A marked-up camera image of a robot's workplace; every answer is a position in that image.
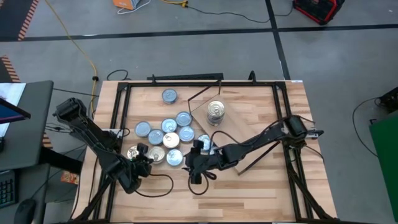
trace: can label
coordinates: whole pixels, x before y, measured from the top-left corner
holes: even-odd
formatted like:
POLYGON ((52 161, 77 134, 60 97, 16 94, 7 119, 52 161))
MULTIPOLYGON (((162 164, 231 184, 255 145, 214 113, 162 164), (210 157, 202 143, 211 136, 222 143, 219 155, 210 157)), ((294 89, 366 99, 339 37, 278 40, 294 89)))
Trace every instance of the can label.
POLYGON ((219 125, 224 118, 224 114, 225 107, 220 101, 212 101, 207 106, 207 121, 211 125, 219 125))

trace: wooden board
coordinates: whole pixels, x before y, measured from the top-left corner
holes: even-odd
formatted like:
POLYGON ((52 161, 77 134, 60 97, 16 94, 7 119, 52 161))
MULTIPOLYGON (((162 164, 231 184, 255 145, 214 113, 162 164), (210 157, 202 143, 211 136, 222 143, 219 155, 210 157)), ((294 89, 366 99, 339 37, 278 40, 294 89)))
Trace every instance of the wooden board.
MULTIPOLYGON (((117 82, 103 82, 95 123, 101 128, 109 128, 116 95, 117 82)), ((188 111, 187 100, 203 88, 178 87, 178 100, 173 105, 162 102, 161 93, 166 87, 134 87, 131 91, 127 114, 127 128, 132 132, 124 139, 122 153, 130 146, 146 139, 137 138, 134 126, 142 120, 150 122, 153 128, 159 128, 163 119, 174 117, 180 111, 188 111)), ((310 108, 303 83, 287 82, 290 105, 294 114, 311 119, 310 108)), ((217 95, 217 88, 210 88, 192 101, 195 109, 217 95)), ((274 98, 268 87, 223 87, 221 95, 255 132, 259 133, 265 126, 277 119, 274 98)), ((119 107, 118 125, 123 109, 119 107)), ((203 134, 196 121, 192 123, 195 136, 203 134)), ((308 145, 319 149, 318 141, 308 141, 308 145)), ((186 153, 191 145, 181 144, 180 149, 186 153)), ((95 173, 93 195, 98 189, 100 167, 93 170, 96 157, 87 150, 81 172, 80 196, 74 217, 87 206, 95 173)), ((303 168, 307 178, 309 191, 319 204, 332 216, 336 216, 330 193, 328 179, 322 160, 309 150, 302 151, 303 168)), ((170 167, 167 163, 153 166, 153 173, 168 174, 174 179, 174 190, 170 195, 161 198, 144 198, 138 194, 127 195, 117 184, 112 222, 272 222, 294 221, 294 212, 290 197, 289 184, 284 162, 282 147, 276 147, 270 154, 259 161, 251 170, 241 176, 233 169, 215 171, 216 181, 210 181, 209 190, 205 195, 196 196, 188 190, 186 171, 180 167, 170 167)), ((142 180, 139 189, 144 194, 157 195, 167 191, 170 182, 162 177, 149 177, 142 180)), ((197 192, 204 185, 193 186, 197 192)), ((104 217, 108 199, 105 194, 101 206, 104 217)), ((303 217, 305 210, 302 196, 299 194, 300 208, 303 217)))
MULTIPOLYGON (((201 126, 203 130, 207 133, 207 135, 211 136, 215 131, 224 131, 231 135, 235 140, 238 142, 243 142, 246 141, 253 136, 259 134, 255 132, 246 122, 245 120, 240 117, 235 110, 224 100, 224 98, 221 95, 216 95, 210 100, 208 100, 206 103, 202 104, 198 108, 192 111, 192 116, 195 118, 196 122, 201 126), (225 108, 225 114, 222 122, 217 125, 213 126, 210 125, 207 122, 207 106, 210 102, 212 101, 220 101, 224 104, 225 108)), ((225 146, 230 143, 234 143, 232 139, 230 139, 228 136, 218 133, 215 134, 213 137, 213 142, 217 146, 225 146)), ((238 174, 241 174, 241 172, 247 168, 252 162, 254 162, 258 157, 263 154, 269 146, 264 146, 248 155, 239 162, 239 164, 234 167, 234 170, 238 174)))

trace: butcher block tabletop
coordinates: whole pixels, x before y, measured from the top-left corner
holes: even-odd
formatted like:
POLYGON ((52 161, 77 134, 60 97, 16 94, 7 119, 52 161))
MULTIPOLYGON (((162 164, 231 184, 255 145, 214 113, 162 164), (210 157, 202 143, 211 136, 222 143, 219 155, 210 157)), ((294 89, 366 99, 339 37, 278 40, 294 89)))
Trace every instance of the butcher block tabletop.
MULTIPOLYGON (((110 126, 117 86, 118 81, 108 81, 102 84, 94 118, 94 122, 101 128, 105 129, 110 126)), ((286 87, 292 114, 312 119, 304 84, 302 82, 286 81, 286 87)), ((191 86, 132 87, 126 118, 126 128, 131 133, 123 139, 121 154, 126 156, 127 150, 139 142, 150 146, 147 138, 139 138, 134 134, 134 127, 138 122, 147 121, 152 126, 152 129, 160 129, 160 124, 165 118, 175 118, 177 113, 188 111, 188 99, 202 89, 203 87, 191 86), (162 92, 168 88, 173 88, 178 94, 177 101, 171 105, 162 101, 162 92)), ((121 95, 116 127, 120 127, 125 93, 126 91, 123 91, 121 95)), ((191 101, 191 109, 194 110, 216 94, 218 94, 218 87, 210 88, 191 101)), ((268 86, 226 86, 221 88, 221 96, 257 133, 260 133, 268 124, 277 119, 272 89, 268 86)), ((279 98, 282 111, 284 111, 282 94, 279 94, 279 98)), ((204 131, 195 120, 192 121, 191 127, 195 130, 195 138, 204 134, 204 131)), ((317 140, 307 140, 307 144, 320 152, 317 140)), ((180 143, 178 148, 183 154, 186 154, 191 147, 192 143, 180 143)), ((96 169, 93 170, 95 161, 95 154, 88 149, 81 171, 80 195, 74 217, 77 217, 90 201, 89 195, 93 173, 95 175, 91 198, 97 192, 101 168, 97 164, 96 169)), ((336 217, 335 206, 322 159, 311 150, 303 148, 302 161, 309 191, 329 215, 336 217)), ((153 174, 167 174, 174 180, 173 191, 164 197, 146 198, 135 193, 128 195, 117 183, 111 221, 295 221, 284 154, 280 144, 255 166, 240 176, 237 175, 234 169, 213 170, 212 172, 217 175, 217 179, 209 180, 208 191, 200 196, 194 195, 189 191, 188 172, 182 170, 181 168, 183 167, 185 167, 184 163, 177 167, 171 167, 166 161, 152 165, 153 174)), ((166 193, 170 187, 171 182, 168 178, 150 176, 142 178, 142 184, 138 191, 146 195, 159 195, 166 193)), ((196 192, 203 191, 205 189, 205 180, 203 179, 202 185, 193 185, 192 189, 196 192)), ((305 217, 302 194, 298 188, 297 192, 301 214, 305 217)), ((107 200, 108 190, 104 194, 101 203, 100 218, 104 217, 107 200)))

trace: concrete floor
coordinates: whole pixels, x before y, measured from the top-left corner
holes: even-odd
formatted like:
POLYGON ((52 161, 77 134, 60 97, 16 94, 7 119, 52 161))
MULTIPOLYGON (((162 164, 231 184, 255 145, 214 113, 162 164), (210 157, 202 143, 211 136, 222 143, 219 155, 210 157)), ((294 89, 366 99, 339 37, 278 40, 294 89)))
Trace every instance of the concrete floor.
MULTIPOLYGON (((50 0, 73 35, 162 32, 235 28, 270 28, 235 16, 203 15, 189 9, 152 2, 132 14, 117 15, 111 1, 50 0)), ((291 0, 272 0, 276 14, 290 10, 291 0)), ((263 0, 191 0, 204 11, 233 11, 267 20, 263 0)), ((278 27, 317 26, 297 11, 277 17, 278 27)), ((390 24, 398 21, 396 0, 349 0, 329 26, 390 24)), ((65 35, 44 1, 34 14, 27 37, 65 35)), ((339 218, 346 221, 395 223, 378 160, 356 138, 351 114, 357 104, 380 96, 398 83, 398 30, 342 30, 280 33, 290 76, 303 80, 325 157, 333 200, 339 218)), ((101 80, 115 69, 126 69, 129 78, 155 75, 223 72, 225 79, 247 79, 251 70, 258 79, 283 80, 272 33, 137 37, 79 40, 97 66, 101 80)), ((53 80, 55 87, 89 93, 90 64, 67 40, 0 43, 23 82, 53 80)), ((55 91, 50 112, 69 97, 89 96, 55 91)), ((359 134, 374 150, 369 119, 385 113, 365 104, 356 114, 359 134)), ((81 145, 65 135, 49 133, 56 151, 81 145)), ((56 187, 48 198, 62 196, 70 185, 56 187)), ((73 191, 67 198, 73 198, 73 191)), ((73 201, 48 203, 45 223, 65 221, 73 201)))

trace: computer screen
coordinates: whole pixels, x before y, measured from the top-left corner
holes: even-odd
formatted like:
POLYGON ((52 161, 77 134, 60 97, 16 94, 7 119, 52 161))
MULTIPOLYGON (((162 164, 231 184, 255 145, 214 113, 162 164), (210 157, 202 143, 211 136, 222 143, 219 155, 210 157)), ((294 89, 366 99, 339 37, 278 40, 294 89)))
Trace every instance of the computer screen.
POLYGON ((29 113, 0 98, 0 124, 29 118, 29 113))

